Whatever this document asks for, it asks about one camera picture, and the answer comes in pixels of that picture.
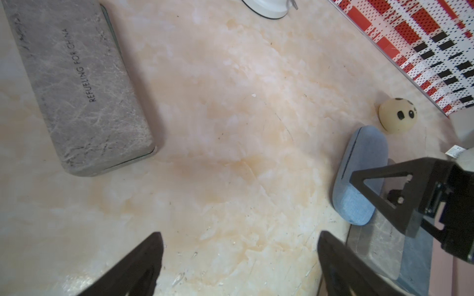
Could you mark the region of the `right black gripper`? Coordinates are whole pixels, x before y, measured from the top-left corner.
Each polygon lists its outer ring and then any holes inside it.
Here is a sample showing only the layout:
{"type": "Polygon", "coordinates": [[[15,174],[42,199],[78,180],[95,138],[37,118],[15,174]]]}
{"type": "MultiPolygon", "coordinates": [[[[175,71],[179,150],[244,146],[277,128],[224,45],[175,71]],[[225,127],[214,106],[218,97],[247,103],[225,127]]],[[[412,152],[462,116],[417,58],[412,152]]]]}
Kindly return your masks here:
{"type": "Polygon", "coordinates": [[[403,235],[414,238],[423,228],[448,254],[474,263],[474,174],[452,161],[424,157],[400,164],[363,170],[363,179],[403,178],[401,189],[386,197],[364,192],[375,208],[403,235]],[[436,216],[443,205],[438,229],[425,217],[436,216]]]}

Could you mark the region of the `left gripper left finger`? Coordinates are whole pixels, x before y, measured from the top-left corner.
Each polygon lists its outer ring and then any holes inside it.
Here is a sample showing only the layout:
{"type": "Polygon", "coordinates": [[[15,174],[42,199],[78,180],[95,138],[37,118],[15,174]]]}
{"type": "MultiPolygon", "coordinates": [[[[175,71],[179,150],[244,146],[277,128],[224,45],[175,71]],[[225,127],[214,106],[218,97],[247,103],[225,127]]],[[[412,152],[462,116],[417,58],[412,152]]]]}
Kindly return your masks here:
{"type": "Polygon", "coordinates": [[[164,242],[154,232],[105,273],[82,296],[152,296],[162,268],[164,242]]]}

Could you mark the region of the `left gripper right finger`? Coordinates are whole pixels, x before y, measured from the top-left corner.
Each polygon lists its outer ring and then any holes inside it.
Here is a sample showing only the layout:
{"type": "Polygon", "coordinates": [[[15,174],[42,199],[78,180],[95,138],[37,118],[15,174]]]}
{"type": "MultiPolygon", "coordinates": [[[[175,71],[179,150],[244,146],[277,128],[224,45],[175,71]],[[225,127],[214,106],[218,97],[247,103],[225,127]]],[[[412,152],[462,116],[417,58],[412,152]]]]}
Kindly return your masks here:
{"type": "Polygon", "coordinates": [[[338,238],[320,233],[317,244],[322,274],[330,296],[401,296],[338,238]]]}

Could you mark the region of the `teal-lined glasses case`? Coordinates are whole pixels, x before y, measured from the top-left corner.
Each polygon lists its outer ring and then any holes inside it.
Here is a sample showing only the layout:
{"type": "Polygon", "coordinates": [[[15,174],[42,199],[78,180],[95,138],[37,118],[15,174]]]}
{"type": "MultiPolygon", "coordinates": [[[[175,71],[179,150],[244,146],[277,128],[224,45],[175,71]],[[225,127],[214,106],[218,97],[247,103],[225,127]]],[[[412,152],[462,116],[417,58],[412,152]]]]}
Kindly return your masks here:
{"type": "Polygon", "coordinates": [[[405,235],[401,234],[377,209],[369,215],[372,205],[351,184],[351,228],[347,245],[369,267],[389,279],[397,279],[401,271],[405,235]]]}

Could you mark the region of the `teal grey case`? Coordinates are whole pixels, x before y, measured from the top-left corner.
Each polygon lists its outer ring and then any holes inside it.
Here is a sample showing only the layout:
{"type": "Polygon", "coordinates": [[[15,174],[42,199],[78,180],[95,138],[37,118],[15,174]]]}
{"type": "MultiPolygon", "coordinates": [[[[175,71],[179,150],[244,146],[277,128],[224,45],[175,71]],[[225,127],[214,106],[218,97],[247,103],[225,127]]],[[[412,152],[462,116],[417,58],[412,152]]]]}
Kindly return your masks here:
{"type": "Polygon", "coordinates": [[[432,266],[433,237],[420,228],[415,238],[406,237],[399,276],[395,283],[415,296],[427,296],[432,266]]]}

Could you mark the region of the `grey marble teal-lined case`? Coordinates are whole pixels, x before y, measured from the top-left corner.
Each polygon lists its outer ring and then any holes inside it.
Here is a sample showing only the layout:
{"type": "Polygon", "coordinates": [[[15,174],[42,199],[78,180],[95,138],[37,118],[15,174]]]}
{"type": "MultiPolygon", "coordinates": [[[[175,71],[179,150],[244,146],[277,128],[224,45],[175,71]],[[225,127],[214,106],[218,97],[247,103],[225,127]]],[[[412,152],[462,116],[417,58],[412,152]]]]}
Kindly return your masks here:
{"type": "Polygon", "coordinates": [[[98,1],[4,1],[63,169],[95,176],[153,155],[156,142],[98,1]]]}

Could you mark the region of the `small pink glasses case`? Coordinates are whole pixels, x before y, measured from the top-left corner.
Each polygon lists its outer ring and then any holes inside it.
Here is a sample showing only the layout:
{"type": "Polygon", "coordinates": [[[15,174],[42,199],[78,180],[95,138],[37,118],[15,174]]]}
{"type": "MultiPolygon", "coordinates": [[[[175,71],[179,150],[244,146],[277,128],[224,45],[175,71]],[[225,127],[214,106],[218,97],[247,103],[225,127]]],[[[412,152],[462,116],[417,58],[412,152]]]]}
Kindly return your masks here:
{"type": "Polygon", "coordinates": [[[474,296],[474,266],[465,261],[453,261],[453,295],[474,296]]]}

